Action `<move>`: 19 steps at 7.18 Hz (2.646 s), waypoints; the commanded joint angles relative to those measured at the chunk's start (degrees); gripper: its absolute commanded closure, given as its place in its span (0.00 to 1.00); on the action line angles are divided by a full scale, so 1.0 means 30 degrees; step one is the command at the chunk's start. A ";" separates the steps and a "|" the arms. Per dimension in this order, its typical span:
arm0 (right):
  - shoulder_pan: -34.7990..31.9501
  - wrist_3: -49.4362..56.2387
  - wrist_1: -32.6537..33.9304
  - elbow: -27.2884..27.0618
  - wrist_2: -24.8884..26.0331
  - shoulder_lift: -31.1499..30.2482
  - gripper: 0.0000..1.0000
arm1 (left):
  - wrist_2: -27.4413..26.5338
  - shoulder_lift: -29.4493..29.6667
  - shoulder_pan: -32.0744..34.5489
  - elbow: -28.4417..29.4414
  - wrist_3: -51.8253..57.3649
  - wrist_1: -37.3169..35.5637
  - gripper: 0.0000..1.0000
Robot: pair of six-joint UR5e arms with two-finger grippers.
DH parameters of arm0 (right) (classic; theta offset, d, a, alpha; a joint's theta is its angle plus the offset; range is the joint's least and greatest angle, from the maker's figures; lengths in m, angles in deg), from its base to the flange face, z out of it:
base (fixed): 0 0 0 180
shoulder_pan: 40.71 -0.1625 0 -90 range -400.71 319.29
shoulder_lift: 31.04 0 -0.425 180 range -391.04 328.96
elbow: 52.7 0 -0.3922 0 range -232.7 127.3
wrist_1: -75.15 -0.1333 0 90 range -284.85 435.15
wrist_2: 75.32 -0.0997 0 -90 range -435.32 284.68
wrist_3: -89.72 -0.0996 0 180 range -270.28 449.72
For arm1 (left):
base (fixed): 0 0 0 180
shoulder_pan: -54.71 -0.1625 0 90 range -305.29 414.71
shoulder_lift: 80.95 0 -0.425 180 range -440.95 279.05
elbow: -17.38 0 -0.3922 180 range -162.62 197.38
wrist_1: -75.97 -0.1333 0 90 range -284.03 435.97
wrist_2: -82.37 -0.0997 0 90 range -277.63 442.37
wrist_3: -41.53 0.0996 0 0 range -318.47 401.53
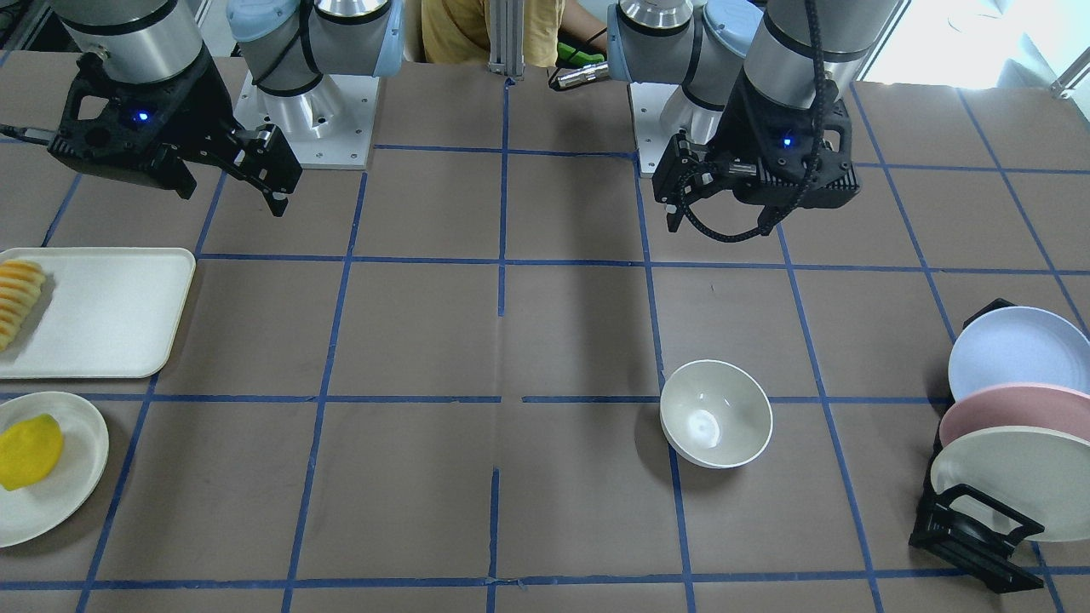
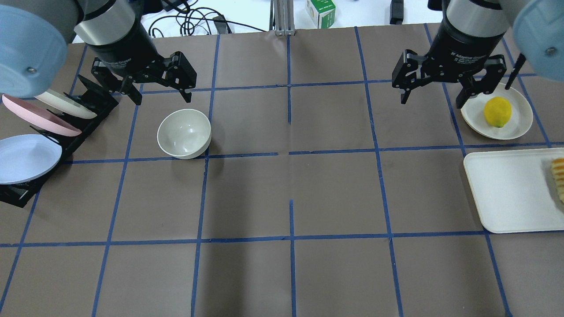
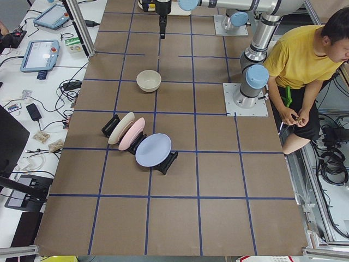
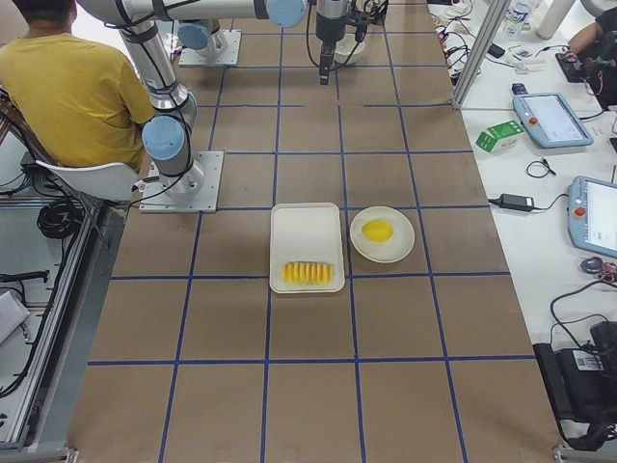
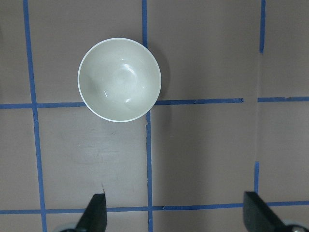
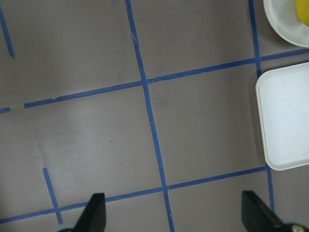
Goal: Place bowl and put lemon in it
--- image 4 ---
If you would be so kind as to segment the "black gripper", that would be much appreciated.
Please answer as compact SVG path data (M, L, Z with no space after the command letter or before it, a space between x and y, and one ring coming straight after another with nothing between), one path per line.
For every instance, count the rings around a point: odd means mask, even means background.
M330 67L333 65L335 44L345 35L346 2L344 0L318 0L316 36L322 40L319 60L319 83L327 86Z

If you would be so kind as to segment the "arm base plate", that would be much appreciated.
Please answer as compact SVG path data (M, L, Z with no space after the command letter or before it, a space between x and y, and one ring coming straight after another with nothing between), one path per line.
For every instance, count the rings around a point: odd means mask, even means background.
M171 189L175 178L160 177L153 161L148 166L148 177L157 177L146 184L138 203L144 213L213 213L217 210L221 176L224 164L223 151L198 151L193 153L192 168Z
M237 65L242 33L240 30L193 28L182 23L178 39L183 45L179 65L188 68L233 67Z

